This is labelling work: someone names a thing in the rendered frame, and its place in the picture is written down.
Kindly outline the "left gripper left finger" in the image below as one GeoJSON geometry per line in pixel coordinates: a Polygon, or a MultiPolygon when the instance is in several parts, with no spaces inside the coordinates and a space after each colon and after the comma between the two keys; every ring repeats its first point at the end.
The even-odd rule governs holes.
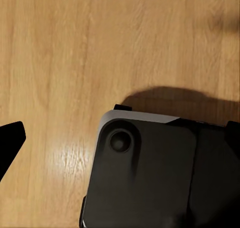
{"type": "Polygon", "coordinates": [[[0,126],[0,181],[25,140],[25,128],[21,121],[0,126]]]}

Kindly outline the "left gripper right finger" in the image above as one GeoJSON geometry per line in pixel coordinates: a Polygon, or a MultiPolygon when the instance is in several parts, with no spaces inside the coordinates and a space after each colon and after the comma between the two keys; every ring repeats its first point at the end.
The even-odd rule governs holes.
{"type": "Polygon", "coordinates": [[[229,121],[225,127],[224,139],[240,161],[240,123],[229,121]]]}

